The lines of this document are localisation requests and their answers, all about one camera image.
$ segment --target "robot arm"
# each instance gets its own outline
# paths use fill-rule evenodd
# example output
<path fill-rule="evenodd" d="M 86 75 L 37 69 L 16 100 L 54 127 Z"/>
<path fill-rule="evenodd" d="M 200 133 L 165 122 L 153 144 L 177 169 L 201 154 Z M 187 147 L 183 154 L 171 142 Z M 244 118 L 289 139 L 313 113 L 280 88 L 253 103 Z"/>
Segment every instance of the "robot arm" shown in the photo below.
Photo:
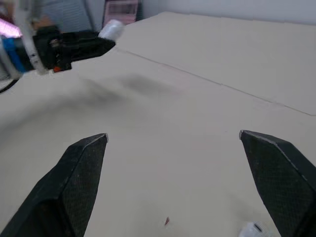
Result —
<path fill-rule="evenodd" d="M 49 70 L 55 73 L 70 70 L 72 62 L 98 57 L 111 50 L 124 28 L 123 23 L 114 20 L 101 32 L 61 33 L 57 26 L 39 28 L 36 32 L 32 23 L 40 18 L 40 2 L 15 1 L 14 23 L 22 37 L 0 39 L 0 81 L 18 80 L 33 70 L 40 75 Z"/>

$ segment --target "wall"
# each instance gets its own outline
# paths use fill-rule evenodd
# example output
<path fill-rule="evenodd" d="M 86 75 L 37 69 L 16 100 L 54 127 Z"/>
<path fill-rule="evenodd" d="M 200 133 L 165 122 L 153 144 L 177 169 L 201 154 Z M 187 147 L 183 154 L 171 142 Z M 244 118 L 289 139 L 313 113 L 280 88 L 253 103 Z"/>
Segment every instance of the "wall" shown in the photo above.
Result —
<path fill-rule="evenodd" d="M 144 16 L 163 11 L 316 25 L 315 0 L 144 0 Z"/>
<path fill-rule="evenodd" d="M 105 0 L 85 0 L 94 30 L 101 30 Z"/>

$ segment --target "white object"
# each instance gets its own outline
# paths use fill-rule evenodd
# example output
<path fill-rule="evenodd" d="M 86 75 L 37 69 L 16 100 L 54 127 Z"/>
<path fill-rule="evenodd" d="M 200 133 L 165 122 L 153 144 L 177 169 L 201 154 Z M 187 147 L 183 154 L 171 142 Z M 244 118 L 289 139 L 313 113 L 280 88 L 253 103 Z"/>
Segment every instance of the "white object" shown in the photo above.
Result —
<path fill-rule="evenodd" d="M 263 224 L 249 222 L 241 230 L 239 237 L 272 237 L 272 234 Z"/>
<path fill-rule="evenodd" d="M 124 31 L 125 25 L 118 20 L 111 20 L 106 26 L 100 31 L 99 37 L 107 40 L 116 41 Z"/>

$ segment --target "black wire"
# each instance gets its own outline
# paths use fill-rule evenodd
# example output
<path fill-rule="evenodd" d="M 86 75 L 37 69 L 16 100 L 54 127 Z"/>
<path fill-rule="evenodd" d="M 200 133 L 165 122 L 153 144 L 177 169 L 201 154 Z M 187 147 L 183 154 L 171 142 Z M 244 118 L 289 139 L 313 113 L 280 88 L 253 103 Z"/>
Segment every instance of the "black wire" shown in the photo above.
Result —
<path fill-rule="evenodd" d="M 7 90 L 11 89 L 11 87 L 13 87 L 17 82 L 18 82 L 18 80 L 13 80 L 12 82 L 10 82 L 9 85 L 6 85 L 2 89 L 0 89 L 0 94 L 2 94 L 4 92 L 6 92 Z"/>

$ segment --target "white table surface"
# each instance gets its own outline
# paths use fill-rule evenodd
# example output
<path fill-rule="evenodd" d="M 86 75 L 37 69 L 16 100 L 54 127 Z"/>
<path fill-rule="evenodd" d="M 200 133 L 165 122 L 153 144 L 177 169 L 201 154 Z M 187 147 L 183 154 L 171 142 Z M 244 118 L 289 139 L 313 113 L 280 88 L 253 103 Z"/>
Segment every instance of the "white table surface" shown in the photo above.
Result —
<path fill-rule="evenodd" d="M 129 37 L 127 30 L 123 40 Z M 0 111 L 0 230 L 69 145 L 102 132 L 110 141 L 89 237 L 236 237 L 252 220 L 273 229 L 241 129 L 288 140 L 316 164 L 315 117 L 126 52 L 120 43 L 72 71 L 25 75 L 0 96 Z"/>

